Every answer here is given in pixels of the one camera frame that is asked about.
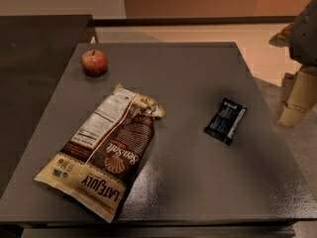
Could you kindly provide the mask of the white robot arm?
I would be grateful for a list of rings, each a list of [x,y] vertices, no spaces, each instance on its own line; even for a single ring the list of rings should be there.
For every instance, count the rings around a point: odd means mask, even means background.
[[[269,43],[288,48],[290,58],[301,64],[296,73],[284,75],[275,116],[277,124],[294,127],[317,104],[317,0],[311,0]]]

